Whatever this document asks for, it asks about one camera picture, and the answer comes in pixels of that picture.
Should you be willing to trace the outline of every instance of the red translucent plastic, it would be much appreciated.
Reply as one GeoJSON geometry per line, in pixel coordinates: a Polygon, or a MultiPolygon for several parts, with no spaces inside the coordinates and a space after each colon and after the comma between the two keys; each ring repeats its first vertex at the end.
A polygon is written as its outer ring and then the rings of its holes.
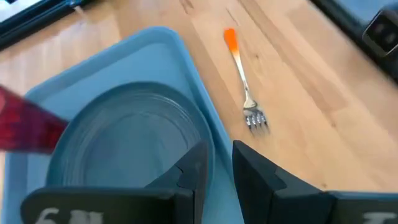
{"type": "Polygon", "coordinates": [[[0,86],[0,149],[51,154],[67,124],[0,86]]]}

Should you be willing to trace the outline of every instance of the wooden table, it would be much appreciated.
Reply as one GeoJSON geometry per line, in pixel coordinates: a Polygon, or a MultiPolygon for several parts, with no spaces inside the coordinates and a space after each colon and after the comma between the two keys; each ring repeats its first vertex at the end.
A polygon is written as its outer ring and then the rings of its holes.
{"type": "Polygon", "coordinates": [[[98,1],[0,52],[0,83],[24,94],[150,26],[182,36],[231,139],[321,189],[398,191],[398,88],[306,0],[98,1]],[[244,123],[225,27],[270,135],[244,123]]]}

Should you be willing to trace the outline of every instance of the fork tines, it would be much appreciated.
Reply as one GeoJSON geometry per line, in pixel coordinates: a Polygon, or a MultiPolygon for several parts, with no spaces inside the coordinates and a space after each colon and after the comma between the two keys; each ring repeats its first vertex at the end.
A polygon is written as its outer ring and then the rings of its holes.
{"type": "Polygon", "coordinates": [[[250,114],[245,115],[245,118],[249,129],[262,127],[268,129],[267,119],[262,111],[250,112],[250,114]]]}

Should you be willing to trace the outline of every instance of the blue tray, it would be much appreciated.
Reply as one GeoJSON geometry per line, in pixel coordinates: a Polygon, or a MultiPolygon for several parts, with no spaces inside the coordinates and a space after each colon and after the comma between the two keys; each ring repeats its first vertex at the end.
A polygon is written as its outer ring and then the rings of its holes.
{"type": "MultiPolygon", "coordinates": [[[[92,56],[33,88],[26,98],[71,120],[98,95],[116,86],[153,81],[169,85],[197,104],[210,126],[216,147],[212,185],[203,223],[243,223],[234,189],[232,144],[182,40],[174,31],[153,27],[92,56]]],[[[24,197],[43,187],[50,156],[6,155],[1,223],[21,224],[24,197]]]]}

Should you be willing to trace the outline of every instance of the fork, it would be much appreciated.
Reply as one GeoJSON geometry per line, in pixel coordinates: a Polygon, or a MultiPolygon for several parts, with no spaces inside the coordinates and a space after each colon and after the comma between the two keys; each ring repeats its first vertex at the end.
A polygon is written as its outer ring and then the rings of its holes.
{"type": "Polygon", "coordinates": [[[243,104],[243,115],[244,119],[246,120],[246,124],[250,130],[252,130],[252,128],[261,128],[262,125],[268,129],[267,118],[263,110],[250,95],[248,82],[246,81],[246,76],[244,75],[241,56],[238,49],[238,41],[236,41],[235,30],[232,28],[226,29],[224,31],[224,40],[228,45],[229,51],[234,57],[235,64],[243,82],[244,94],[246,95],[246,100],[243,104]]]}

